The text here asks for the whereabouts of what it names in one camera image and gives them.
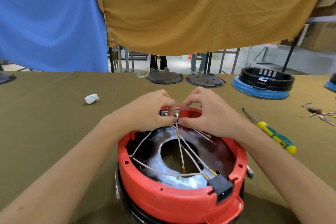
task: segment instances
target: person's left hand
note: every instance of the person's left hand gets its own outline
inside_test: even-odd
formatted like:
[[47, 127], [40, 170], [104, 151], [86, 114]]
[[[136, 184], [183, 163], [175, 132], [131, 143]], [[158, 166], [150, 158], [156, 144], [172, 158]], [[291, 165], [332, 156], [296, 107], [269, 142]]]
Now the person's left hand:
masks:
[[[168, 107], [168, 116], [160, 116], [161, 107]], [[105, 116], [105, 120], [125, 122], [125, 132], [148, 131], [173, 124], [176, 121], [175, 100], [171, 99], [165, 90], [147, 93], [119, 110]]]

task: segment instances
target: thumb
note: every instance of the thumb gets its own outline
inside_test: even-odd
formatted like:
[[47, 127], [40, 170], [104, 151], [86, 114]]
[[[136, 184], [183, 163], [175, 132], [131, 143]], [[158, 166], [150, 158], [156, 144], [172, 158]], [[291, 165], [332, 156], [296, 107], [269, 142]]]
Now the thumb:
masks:
[[160, 116], [160, 126], [167, 127], [176, 122], [175, 116]]
[[197, 130], [202, 130], [202, 121], [201, 117], [198, 118], [180, 118], [178, 120], [178, 123], [181, 124], [182, 126], [185, 126], [187, 128], [194, 128]]

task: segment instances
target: forearm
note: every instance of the forearm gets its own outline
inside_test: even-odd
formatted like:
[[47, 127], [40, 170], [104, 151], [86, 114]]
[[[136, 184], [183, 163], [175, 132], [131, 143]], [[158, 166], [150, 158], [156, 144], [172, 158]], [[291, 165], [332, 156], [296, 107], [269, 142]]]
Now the forearm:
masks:
[[67, 223], [107, 155], [123, 136], [98, 125], [0, 213], [1, 224]]
[[336, 192], [256, 127], [238, 142], [303, 224], [336, 223]]

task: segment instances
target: blue curtain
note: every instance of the blue curtain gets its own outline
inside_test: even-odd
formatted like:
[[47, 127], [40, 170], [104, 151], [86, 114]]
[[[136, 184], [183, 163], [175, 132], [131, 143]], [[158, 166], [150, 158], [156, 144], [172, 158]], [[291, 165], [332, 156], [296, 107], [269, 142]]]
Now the blue curtain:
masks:
[[0, 0], [0, 58], [40, 71], [107, 71], [97, 0]]

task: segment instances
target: black pants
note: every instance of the black pants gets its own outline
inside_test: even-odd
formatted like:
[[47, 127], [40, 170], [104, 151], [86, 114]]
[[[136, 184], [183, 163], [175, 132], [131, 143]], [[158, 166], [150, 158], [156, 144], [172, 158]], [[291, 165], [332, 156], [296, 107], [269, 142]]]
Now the black pants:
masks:
[[[160, 56], [161, 57], [161, 61], [160, 61], [160, 69], [164, 70], [166, 67], [168, 67], [167, 65], [167, 57], [166, 56]], [[158, 68], [158, 60], [156, 58], [156, 55], [151, 55], [150, 56], [150, 66], [149, 68], [154, 68], [157, 69]]]

